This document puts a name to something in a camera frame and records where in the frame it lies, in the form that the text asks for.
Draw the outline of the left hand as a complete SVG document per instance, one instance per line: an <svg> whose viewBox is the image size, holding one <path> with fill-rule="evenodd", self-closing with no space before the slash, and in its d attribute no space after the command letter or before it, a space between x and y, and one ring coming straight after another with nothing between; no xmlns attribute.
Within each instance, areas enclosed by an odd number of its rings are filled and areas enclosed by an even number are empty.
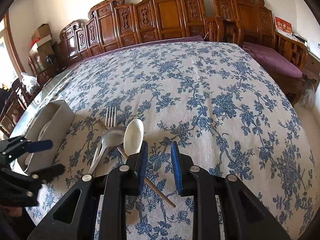
<svg viewBox="0 0 320 240"><path fill-rule="evenodd" d="M10 217L21 217L23 210L21 207L0 206L1 212Z"/></svg>

